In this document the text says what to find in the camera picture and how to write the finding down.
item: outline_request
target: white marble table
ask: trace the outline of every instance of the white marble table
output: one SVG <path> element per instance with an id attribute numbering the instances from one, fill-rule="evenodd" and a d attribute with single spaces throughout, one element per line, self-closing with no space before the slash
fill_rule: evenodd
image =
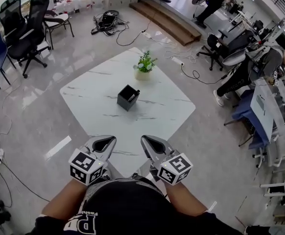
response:
<path id="1" fill-rule="evenodd" d="M 89 136 L 117 138 L 110 163 L 124 177 L 130 177 L 146 161 L 140 138 L 149 134 L 168 140 L 195 110 L 189 98 L 158 68 L 150 81 L 137 81 L 133 65 L 142 52 L 131 48 L 85 72 L 60 92 Z M 140 95 L 126 112 L 117 94 L 129 84 Z"/>

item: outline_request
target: wooden stair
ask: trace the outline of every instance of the wooden stair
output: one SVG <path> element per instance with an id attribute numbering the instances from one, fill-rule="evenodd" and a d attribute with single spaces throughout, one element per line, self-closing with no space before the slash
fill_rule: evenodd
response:
<path id="1" fill-rule="evenodd" d="M 129 7 L 149 18 L 183 46 L 200 41 L 201 34 L 195 28 L 153 0 L 130 3 Z"/>

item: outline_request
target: raised platform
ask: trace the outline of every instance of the raised platform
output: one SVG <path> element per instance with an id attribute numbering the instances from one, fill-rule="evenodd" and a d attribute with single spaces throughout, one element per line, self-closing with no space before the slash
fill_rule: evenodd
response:
<path id="1" fill-rule="evenodd" d="M 193 26 L 153 0 L 141 0 L 129 6 L 160 26 L 183 46 L 201 39 L 201 34 Z"/>

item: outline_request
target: black box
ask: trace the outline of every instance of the black box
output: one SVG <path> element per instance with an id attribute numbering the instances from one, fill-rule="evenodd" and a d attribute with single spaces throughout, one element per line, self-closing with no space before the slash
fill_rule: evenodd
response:
<path id="1" fill-rule="evenodd" d="M 126 85 L 124 89 L 117 95 L 117 104 L 128 111 L 137 101 L 140 90 L 135 90 L 130 85 Z"/>

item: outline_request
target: green plant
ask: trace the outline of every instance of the green plant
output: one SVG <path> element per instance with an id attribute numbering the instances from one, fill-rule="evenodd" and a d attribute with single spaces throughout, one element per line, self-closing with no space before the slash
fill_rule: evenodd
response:
<path id="1" fill-rule="evenodd" d="M 139 63 L 138 63 L 138 70 L 141 72 L 150 72 L 152 71 L 153 67 L 155 66 L 155 61 L 157 58 L 152 59 L 150 57 L 150 51 L 148 50 L 143 54 L 143 56 L 140 57 Z"/>

